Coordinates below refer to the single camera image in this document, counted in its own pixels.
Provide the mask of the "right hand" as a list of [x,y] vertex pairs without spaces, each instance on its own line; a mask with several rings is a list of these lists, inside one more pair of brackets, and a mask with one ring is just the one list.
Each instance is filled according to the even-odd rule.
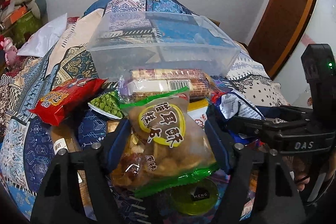
[[[309,183],[310,178],[307,177],[303,180],[304,177],[307,176],[307,172],[305,164],[298,157],[294,157],[292,161],[293,172],[294,172],[294,180],[296,181],[295,185],[299,192],[302,192],[305,189],[306,184]],[[324,181],[329,181],[335,174],[335,153],[329,159],[329,169],[326,173],[326,177]]]

